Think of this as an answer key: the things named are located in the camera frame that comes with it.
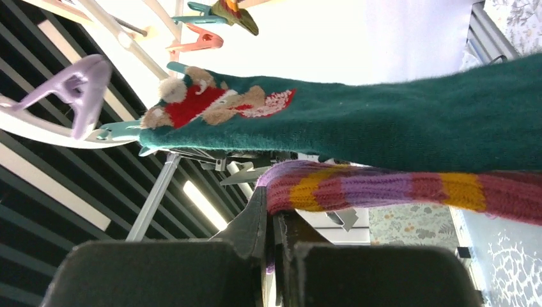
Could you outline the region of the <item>teal clothespin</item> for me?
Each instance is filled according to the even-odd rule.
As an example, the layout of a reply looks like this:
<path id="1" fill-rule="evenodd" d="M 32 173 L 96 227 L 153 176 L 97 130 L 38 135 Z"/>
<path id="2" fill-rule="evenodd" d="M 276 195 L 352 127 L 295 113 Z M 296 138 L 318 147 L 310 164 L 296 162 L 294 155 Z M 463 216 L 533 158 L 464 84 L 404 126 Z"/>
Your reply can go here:
<path id="1" fill-rule="evenodd" d="M 102 141 L 139 141 L 141 120 L 103 124 L 98 128 L 96 139 Z"/>

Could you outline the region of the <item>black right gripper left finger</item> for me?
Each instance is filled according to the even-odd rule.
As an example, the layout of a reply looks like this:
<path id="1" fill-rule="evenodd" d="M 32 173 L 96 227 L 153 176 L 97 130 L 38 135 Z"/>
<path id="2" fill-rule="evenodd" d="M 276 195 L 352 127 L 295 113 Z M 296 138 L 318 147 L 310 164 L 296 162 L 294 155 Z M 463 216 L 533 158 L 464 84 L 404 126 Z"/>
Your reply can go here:
<path id="1" fill-rule="evenodd" d="M 59 266 L 43 306 L 264 306 L 266 191 L 211 239 L 92 241 Z"/>

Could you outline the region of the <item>white plastic clip hanger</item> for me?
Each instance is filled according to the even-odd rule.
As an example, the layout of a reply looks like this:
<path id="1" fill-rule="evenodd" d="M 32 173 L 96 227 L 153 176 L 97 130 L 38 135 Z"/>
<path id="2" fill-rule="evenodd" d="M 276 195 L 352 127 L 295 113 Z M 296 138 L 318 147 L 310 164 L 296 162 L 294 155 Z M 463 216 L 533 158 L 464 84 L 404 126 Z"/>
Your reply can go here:
<path id="1" fill-rule="evenodd" d="M 132 53 L 160 81 L 170 75 L 130 37 L 120 23 L 96 1 L 74 1 L 84 8 L 87 16 L 99 24 Z M 158 1 L 143 1 L 169 28 L 175 38 L 169 15 Z M 112 75 L 112 66 L 103 56 L 94 54 L 76 61 L 25 96 L 20 102 L 1 96 L 1 129 L 42 143 L 80 149 L 102 149 L 121 146 L 139 140 L 139 120 L 116 122 L 95 129 L 104 95 Z M 57 125 L 34 116 L 27 108 L 53 94 L 74 111 L 72 128 Z"/>

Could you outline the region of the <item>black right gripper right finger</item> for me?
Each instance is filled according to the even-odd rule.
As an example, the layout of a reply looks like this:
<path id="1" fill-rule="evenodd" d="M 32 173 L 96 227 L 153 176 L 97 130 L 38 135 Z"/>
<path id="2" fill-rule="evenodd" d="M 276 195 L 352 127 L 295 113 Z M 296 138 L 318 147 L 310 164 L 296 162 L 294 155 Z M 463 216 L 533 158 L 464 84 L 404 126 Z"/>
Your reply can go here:
<path id="1" fill-rule="evenodd" d="M 273 218 L 285 306 L 480 306 L 467 270 L 431 246 L 331 244 L 296 212 Z"/>

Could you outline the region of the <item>purple yellow striped sock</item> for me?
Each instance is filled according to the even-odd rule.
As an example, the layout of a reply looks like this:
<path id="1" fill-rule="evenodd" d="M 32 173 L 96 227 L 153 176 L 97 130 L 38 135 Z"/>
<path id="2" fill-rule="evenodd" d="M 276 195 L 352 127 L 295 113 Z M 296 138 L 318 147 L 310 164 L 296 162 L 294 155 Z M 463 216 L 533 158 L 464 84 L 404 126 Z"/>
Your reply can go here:
<path id="1" fill-rule="evenodd" d="M 272 166 L 256 185 L 266 188 L 271 214 L 421 202 L 541 224 L 541 173 L 535 172 L 400 172 L 293 160 Z"/>

